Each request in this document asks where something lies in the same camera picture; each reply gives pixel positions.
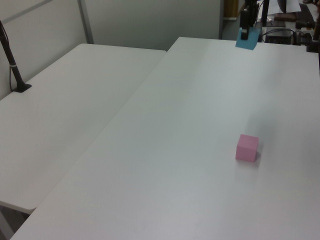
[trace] gray wall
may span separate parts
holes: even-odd
[[[218,39],[220,0],[81,0],[95,44],[168,50],[178,37]]]
[[[8,15],[0,15],[24,81],[34,77],[75,46],[87,42],[76,0],[45,2],[48,3],[13,20]],[[1,12],[4,13],[21,12],[21,5],[7,4],[1,7]],[[0,46],[0,99],[9,93],[9,63]]]

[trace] floor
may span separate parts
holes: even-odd
[[[223,30],[222,30],[222,39],[236,41],[238,37],[239,28],[240,28],[240,17],[238,17],[236,21],[224,20]]]
[[[29,217],[28,214],[1,206],[0,211],[5,217],[6,221],[10,225],[11,229],[15,233],[18,231],[18,229],[22,226],[22,224],[26,221],[26,219]],[[3,233],[0,230],[0,240],[9,240],[6,239]]]

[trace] white table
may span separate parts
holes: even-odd
[[[12,239],[320,239],[319,106],[305,47],[179,38]]]
[[[31,213],[165,51],[81,44],[0,101],[0,205]]]

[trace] black cable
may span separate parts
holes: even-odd
[[[13,92],[12,86],[11,86],[11,66],[9,66],[9,85],[10,85],[11,92]]]
[[[5,35],[5,38],[6,38],[7,42],[8,42],[8,44],[9,44],[9,38],[8,38],[8,35],[7,35],[7,32],[6,32],[5,28],[4,28],[4,26],[2,25],[1,28],[2,28],[2,30],[4,32],[4,35]]]
[[[256,20],[255,21],[258,21],[258,17],[259,17],[259,12],[260,12],[260,8],[262,6],[262,4],[264,4],[265,0],[262,1],[262,3],[260,4],[259,8],[258,8],[258,13],[256,15]]]
[[[296,32],[293,31],[292,29],[284,28],[284,29],[273,29],[273,30],[267,31],[266,33],[262,34],[262,37],[268,34],[273,34],[273,33],[282,32],[282,31],[291,31],[293,32],[293,34],[296,34]]]
[[[300,31],[300,30],[295,31],[295,33],[296,33],[296,34],[297,34],[297,33],[301,33],[303,36],[305,35],[305,33],[304,33],[303,31]]]

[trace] pink cube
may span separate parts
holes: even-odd
[[[235,159],[254,163],[259,144],[259,138],[241,134],[236,146]]]

